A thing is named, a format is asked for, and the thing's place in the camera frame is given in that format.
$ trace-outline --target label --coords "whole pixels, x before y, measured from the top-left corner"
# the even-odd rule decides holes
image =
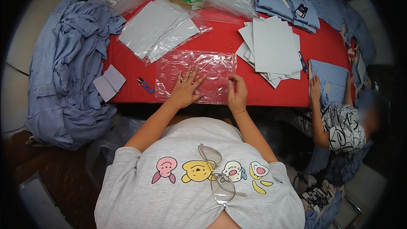
[[[305,14],[307,14],[308,8],[304,6],[304,4],[300,4],[300,6],[295,10],[296,14],[298,14],[301,18],[305,17]]]

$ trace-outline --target gray t-shirt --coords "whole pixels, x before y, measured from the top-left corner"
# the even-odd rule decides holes
[[[221,153],[215,172],[229,175],[247,196],[236,195],[226,208],[215,201],[200,144]],[[191,118],[167,128],[143,153],[119,148],[94,215],[100,229],[189,229],[208,227],[223,209],[241,228],[304,228],[304,209],[283,163],[268,164],[223,121]]]

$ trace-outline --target scissors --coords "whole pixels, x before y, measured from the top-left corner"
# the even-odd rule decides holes
[[[145,82],[145,80],[143,80],[141,77],[139,77],[139,78],[137,79],[137,81],[138,81],[138,84],[141,85],[143,88],[145,88],[150,94],[152,94],[152,93],[154,92],[154,89],[152,89],[152,88],[150,87],[150,85],[147,84],[147,83]]]

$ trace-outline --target spiral notebook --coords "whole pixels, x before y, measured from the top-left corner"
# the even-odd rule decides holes
[[[93,84],[105,102],[114,97],[125,82],[126,78],[113,65],[110,65],[102,76],[93,80]]]

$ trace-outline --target hand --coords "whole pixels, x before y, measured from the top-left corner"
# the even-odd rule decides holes
[[[348,84],[348,87],[350,87],[352,84],[354,84],[355,82],[355,75],[352,73],[349,73],[348,75],[348,80],[346,81],[346,83]]]
[[[199,100],[205,95],[203,93],[194,95],[195,89],[197,89],[206,78],[206,74],[204,74],[196,82],[193,82],[195,76],[197,75],[198,69],[198,66],[194,66],[194,71],[192,71],[191,76],[189,76],[191,67],[188,67],[184,78],[181,78],[182,71],[178,73],[176,86],[174,87],[171,96],[165,103],[171,104],[176,110],[180,110],[192,104],[196,100]]]
[[[316,74],[310,81],[309,95],[311,96],[312,103],[319,104],[319,99],[321,98],[321,82],[319,81],[319,77]]]
[[[237,74],[231,74],[227,82],[227,106],[233,115],[246,111],[247,89],[245,81]]]

